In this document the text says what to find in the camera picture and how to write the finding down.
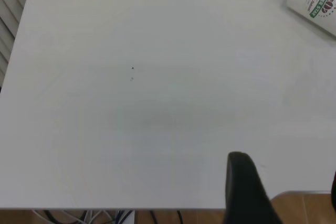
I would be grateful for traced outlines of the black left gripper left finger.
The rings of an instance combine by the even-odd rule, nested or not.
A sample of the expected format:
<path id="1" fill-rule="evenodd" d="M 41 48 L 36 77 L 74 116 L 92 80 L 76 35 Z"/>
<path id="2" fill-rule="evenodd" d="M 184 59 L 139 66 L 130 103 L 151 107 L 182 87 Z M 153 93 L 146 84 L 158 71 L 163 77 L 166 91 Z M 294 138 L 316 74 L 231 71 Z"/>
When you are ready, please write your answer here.
<path id="1" fill-rule="evenodd" d="M 282 223 L 246 153 L 228 154 L 225 202 L 223 223 Z"/>

